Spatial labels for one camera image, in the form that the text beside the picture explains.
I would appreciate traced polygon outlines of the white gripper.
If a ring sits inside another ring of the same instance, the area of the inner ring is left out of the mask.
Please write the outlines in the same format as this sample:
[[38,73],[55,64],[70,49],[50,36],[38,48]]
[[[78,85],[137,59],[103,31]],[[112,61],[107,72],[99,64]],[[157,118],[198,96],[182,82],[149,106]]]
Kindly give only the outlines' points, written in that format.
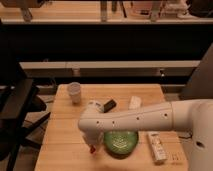
[[103,140],[102,132],[84,132],[83,139],[88,146],[99,146]]

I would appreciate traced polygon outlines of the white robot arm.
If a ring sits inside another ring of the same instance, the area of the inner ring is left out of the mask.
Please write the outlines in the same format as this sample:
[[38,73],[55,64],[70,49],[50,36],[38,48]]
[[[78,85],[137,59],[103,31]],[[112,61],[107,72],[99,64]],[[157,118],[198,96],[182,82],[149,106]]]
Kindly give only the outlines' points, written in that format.
[[213,99],[170,101],[134,110],[101,114],[89,105],[78,128],[88,145],[97,145],[108,131],[177,131],[192,134],[188,171],[213,169]]

